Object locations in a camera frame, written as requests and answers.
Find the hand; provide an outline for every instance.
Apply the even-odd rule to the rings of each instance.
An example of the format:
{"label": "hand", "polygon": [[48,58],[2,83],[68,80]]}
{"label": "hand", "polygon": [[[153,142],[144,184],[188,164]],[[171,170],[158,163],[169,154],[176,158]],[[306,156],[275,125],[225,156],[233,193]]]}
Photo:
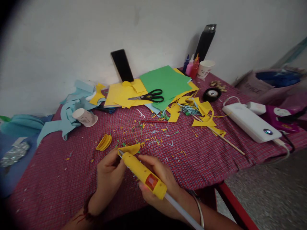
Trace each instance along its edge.
{"label": "hand", "polygon": [[[162,182],[166,184],[167,193],[170,194],[170,196],[173,197],[197,221],[200,221],[197,204],[194,201],[194,198],[177,184],[171,169],[167,165],[162,164],[156,157],[139,155],[138,158],[150,171],[157,175]],[[142,182],[139,182],[138,185],[142,191],[144,200],[148,204],[170,218],[185,221],[183,216],[179,214],[179,212],[165,198],[160,200]]]}
{"label": "hand", "polygon": [[119,161],[117,150],[112,149],[97,165],[97,190],[89,202],[89,212],[94,216],[111,202],[124,178],[127,167],[122,159]]}

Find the yellow glue gun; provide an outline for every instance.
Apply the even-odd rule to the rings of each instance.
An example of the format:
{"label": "yellow glue gun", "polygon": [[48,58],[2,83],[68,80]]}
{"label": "yellow glue gun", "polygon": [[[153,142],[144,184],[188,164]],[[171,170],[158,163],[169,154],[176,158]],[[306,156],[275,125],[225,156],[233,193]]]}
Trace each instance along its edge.
{"label": "yellow glue gun", "polygon": [[160,200],[163,200],[167,187],[166,185],[145,165],[143,165],[135,156],[120,149],[121,158],[125,165],[140,179],[140,181],[152,191]]}

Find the black phone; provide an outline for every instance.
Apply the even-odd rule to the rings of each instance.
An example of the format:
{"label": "black phone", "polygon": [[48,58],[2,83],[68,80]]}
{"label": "black phone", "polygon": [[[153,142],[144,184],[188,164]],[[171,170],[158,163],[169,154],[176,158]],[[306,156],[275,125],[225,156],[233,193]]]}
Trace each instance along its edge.
{"label": "black phone", "polygon": [[134,81],[125,50],[113,51],[111,55],[122,81]]}

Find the paper cup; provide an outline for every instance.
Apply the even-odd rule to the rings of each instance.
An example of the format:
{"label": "paper cup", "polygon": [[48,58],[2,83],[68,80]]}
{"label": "paper cup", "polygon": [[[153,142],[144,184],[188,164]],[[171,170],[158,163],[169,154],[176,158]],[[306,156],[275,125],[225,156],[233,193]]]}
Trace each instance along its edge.
{"label": "paper cup", "polygon": [[73,113],[73,118],[84,124],[85,127],[91,127],[96,124],[98,117],[87,110],[80,108]]}
{"label": "paper cup", "polygon": [[197,77],[204,81],[213,66],[215,66],[214,61],[209,61],[209,60],[201,61],[199,63]]}

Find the bracelet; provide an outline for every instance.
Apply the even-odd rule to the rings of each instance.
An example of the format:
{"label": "bracelet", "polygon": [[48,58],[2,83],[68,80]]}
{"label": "bracelet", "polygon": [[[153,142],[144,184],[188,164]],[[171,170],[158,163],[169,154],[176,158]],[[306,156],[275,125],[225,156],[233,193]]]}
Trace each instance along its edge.
{"label": "bracelet", "polygon": [[84,203],[84,206],[83,206],[83,214],[82,215],[79,215],[79,216],[77,216],[73,221],[75,221],[77,218],[79,218],[80,216],[84,216],[81,220],[79,220],[78,222],[77,222],[77,224],[80,222],[80,221],[82,221],[82,220],[84,220],[84,219],[86,219],[86,220],[88,220],[88,221],[92,221],[96,216],[93,216],[92,214],[90,214],[89,213],[89,202],[90,202],[90,199],[92,198],[92,196],[94,195],[94,193],[92,193],[87,199],[86,199],[86,201],[85,201],[85,203]]}
{"label": "bracelet", "polygon": [[191,196],[193,196],[194,200],[195,200],[196,203],[197,203],[199,215],[201,216],[201,227],[204,228],[204,217],[203,217],[203,215],[202,215],[201,205],[200,205],[199,202],[198,202],[198,200],[200,200],[200,199],[197,198],[197,197],[195,196],[196,193],[195,193],[194,191],[192,191],[192,192],[191,192],[190,194],[191,194]]}

